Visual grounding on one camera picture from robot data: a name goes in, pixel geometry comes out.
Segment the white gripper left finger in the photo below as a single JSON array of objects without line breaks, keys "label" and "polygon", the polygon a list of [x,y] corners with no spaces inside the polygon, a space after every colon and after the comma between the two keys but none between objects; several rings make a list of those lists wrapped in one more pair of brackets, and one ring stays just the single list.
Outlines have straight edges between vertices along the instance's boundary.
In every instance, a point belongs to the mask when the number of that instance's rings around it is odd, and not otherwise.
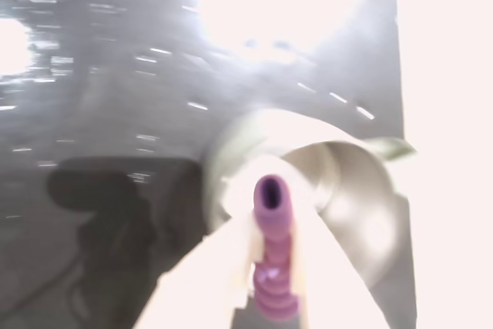
[{"label": "white gripper left finger", "polygon": [[230,328],[235,310],[247,305],[258,259],[253,214],[228,220],[159,277],[134,327]]}]

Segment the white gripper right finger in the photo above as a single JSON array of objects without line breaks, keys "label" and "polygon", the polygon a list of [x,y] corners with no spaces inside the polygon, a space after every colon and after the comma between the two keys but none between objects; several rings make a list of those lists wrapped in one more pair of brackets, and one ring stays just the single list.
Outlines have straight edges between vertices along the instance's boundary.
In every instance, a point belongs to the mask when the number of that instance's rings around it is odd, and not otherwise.
[{"label": "white gripper right finger", "polygon": [[408,218],[396,230],[374,213],[356,228],[364,256],[391,258],[373,277],[356,268],[346,249],[314,210],[295,216],[293,273],[302,328],[415,328],[417,305]]}]

